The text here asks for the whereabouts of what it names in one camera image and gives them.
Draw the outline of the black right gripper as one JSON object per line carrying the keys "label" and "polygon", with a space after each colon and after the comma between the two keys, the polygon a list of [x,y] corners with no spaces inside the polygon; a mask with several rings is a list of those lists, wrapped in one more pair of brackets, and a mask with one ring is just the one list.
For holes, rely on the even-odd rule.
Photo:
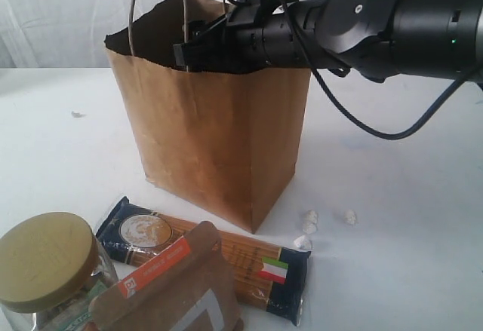
{"label": "black right gripper", "polygon": [[233,9],[212,21],[189,21],[187,39],[173,45],[176,65],[193,72],[309,67],[281,5],[257,23],[242,24],[246,13]]}

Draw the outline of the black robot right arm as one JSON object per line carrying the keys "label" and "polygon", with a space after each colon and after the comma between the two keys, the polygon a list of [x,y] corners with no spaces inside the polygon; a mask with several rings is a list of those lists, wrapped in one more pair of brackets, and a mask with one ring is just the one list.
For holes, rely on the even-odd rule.
{"label": "black robot right arm", "polygon": [[174,57],[194,71],[355,69],[375,82],[468,72],[482,80],[482,0],[238,0],[189,31]]}

